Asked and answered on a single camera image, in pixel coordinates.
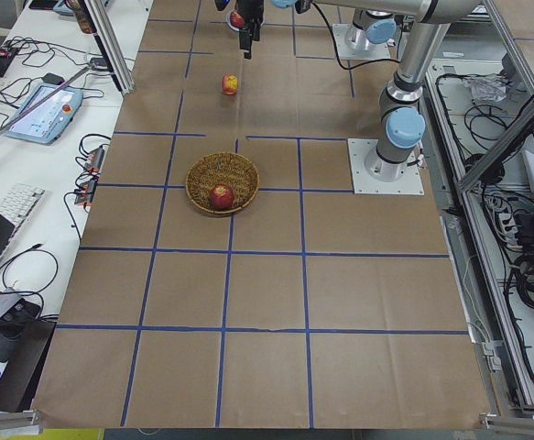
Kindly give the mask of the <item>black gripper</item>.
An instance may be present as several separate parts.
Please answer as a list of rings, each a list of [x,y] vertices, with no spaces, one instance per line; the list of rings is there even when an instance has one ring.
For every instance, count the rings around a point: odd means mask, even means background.
[[[259,41],[264,21],[263,0],[237,0],[234,10],[244,19],[246,25],[239,29],[239,45],[245,59],[252,58],[253,41]]]

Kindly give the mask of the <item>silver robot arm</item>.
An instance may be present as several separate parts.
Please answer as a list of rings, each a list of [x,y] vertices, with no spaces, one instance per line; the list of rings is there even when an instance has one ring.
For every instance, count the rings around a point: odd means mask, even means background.
[[[380,96],[384,132],[366,161],[374,172],[404,168],[411,151],[420,143],[425,120],[416,109],[422,82],[437,48],[450,25],[466,17],[477,1],[330,1],[330,6],[356,11],[378,11],[412,17],[414,24],[393,78]]]

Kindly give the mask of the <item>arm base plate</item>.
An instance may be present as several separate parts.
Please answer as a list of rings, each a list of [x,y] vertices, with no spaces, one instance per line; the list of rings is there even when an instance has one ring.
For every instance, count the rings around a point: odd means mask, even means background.
[[[422,196],[420,167],[409,165],[414,154],[403,163],[388,163],[377,155],[376,144],[371,138],[347,139],[354,194]]]
[[[364,30],[352,24],[332,24],[332,33],[341,61],[375,61],[390,57],[388,42],[392,36],[376,44],[367,38]]]

